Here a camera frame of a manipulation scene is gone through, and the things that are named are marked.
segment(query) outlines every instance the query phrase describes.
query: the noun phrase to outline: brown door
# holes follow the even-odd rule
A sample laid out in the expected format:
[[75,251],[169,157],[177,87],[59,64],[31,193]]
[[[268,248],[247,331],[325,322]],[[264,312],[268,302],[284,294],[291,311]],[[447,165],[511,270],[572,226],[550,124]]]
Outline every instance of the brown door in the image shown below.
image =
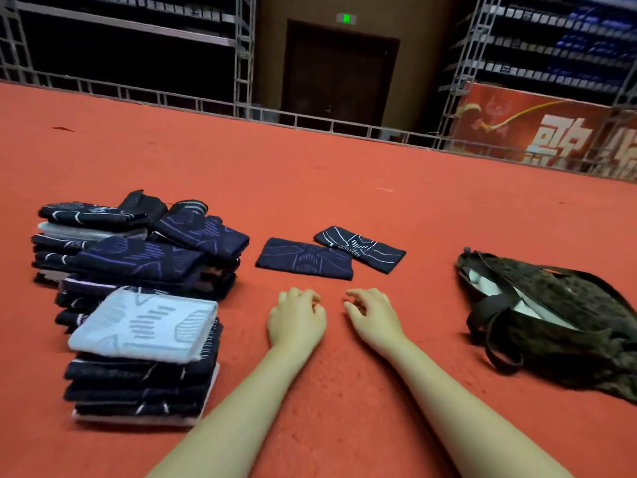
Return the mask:
[[[288,22],[283,110],[380,125],[398,44],[395,39]],[[329,127],[307,118],[298,124]]]

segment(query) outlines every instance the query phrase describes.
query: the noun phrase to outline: green exit sign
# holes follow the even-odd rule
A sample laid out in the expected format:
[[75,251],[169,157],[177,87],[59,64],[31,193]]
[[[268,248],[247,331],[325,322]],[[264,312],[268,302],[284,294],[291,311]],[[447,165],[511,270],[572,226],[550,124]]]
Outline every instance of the green exit sign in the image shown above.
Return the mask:
[[345,23],[346,25],[356,25],[356,15],[352,13],[339,13],[336,15],[336,21],[338,23]]

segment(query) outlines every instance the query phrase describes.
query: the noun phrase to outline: orange carpet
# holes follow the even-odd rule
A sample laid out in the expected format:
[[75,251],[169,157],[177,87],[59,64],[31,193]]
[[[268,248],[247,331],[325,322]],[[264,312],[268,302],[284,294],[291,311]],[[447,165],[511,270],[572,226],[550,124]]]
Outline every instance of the orange carpet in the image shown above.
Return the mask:
[[[29,237],[42,204],[117,205],[136,189],[166,202],[202,199],[251,237],[220,307],[226,330],[211,407],[266,352],[280,290],[323,296],[327,333],[286,397],[254,477],[449,475],[394,375],[348,327],[341,298],[351,286],[385,291],[410,338],[576,477],[634,476],[637,407],[495,373],[465,338],[453,263],[470,245],[586,270],[637,304],[637,185],[3,84],[0,155],[4,478],[142,477],[182,436],[71,422],[62,373],[72,354],[53,323],[55,292],[31,282]],[[352,283],[254,267],[270,236],[311,242],[329,225],[407,256],[389,276],[354,263]]]

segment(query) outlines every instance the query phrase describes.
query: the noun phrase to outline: door frame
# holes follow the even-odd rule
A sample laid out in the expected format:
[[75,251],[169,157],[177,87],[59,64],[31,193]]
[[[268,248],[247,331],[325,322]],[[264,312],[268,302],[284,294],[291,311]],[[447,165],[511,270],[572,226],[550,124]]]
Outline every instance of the door frame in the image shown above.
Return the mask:
[[373,55],[377,55],[379,51],[386,51],[387,55],[383,63],[380,86],[376,96],[376,103],[374,104],[371,123],[371,125],[381,126],[387,96],[389,95],[389,86],[394,75],[394,65],[396,56],[398,55],[400,40],[288,19],[285,36],[285,59],[283,62],[283,91],[281,96],[281,110],[284,112],[289,112],[290,52],[292,43],[296,40],[316,40],[319,42],[327,42],[327,44],[340,44],[341,46],[345,43],[346,47],[351,47],[358,53],[370,53]]

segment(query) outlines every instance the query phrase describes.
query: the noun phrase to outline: black bag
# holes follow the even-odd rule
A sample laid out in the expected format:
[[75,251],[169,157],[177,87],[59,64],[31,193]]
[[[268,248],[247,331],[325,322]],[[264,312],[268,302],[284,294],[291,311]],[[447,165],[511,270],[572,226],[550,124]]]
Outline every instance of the black bag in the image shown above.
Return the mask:
[[524,367],[637,404],[637,313],[607,282],[469,248],[456,270],[474,302],[471,340],[498,371]]

